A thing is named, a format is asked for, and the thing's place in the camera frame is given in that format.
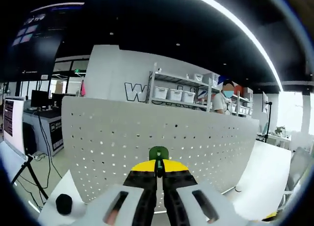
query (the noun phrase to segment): white pegboard wall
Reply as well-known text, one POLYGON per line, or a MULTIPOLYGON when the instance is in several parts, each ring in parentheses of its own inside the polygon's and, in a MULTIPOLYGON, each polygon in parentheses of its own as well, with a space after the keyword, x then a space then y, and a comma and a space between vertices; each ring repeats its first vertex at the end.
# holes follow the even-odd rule
MULTIPOLYGON (((258 121, 142 103, 65 97, 62 133, 70 170, 83 201, 148 160, 153 146, 187 165, 198 182, 223 192, 239 181, 255 142, 258 121)), ((164 210, 161 184, 156 210, 164 210)))

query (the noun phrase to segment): ceiling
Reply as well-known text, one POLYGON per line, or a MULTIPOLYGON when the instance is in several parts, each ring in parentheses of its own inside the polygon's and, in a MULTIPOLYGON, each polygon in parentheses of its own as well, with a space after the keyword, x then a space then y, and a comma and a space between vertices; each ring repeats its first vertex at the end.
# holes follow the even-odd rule
MULTIPOLYGON (((19 13, 9 11, 10 17, 5 18, 9 27, 4 42, 12 41, 30 10, 66 1, 83 1, 85 7, 79 21, 69 27, 57 57, 88 55, 95 44, 115 44, 122 50, 183 60, 229 76, 256 91, 258 88, 279 91, 278 86, 256 85, 275 82, 265 59, 234 23, 200 0, 24 0, 19 13)), ((268 0, 215 1, 235 14, 255 35, 281 81, 312 80, 300 45, 281 13, 268 0)), ((308 88, 284 85, 285 90, 308 88)))

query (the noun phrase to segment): blue face mask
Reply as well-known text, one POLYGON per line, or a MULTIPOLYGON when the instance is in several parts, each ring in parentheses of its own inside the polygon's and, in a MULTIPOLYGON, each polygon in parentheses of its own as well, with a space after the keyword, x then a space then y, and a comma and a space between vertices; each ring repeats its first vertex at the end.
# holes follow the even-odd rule
POLYGON ((224 94, 227 98, 231 98, 232 95, 234 94, 234 91, 224 91, 224 94))

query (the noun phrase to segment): pink object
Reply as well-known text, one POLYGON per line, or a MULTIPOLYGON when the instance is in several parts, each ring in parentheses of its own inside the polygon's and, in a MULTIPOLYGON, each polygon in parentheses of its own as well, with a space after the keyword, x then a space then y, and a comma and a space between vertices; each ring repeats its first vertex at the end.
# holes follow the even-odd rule
POLYGON ((85 92, 84 80, 82 80, 81 93, 82 93, 82 96, 85 96, 85 94, 86 94, 86 92, 85 92))

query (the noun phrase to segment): white shirt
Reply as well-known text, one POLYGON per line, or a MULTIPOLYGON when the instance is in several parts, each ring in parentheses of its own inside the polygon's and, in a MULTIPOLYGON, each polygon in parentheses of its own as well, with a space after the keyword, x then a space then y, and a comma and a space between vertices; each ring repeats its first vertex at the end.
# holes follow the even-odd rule
POLYGON ((231 114, 231 99, 226 98, 221 92, 216 94, 212 100, 212 108, 214 111, 223 110, 224 114, 231 114))

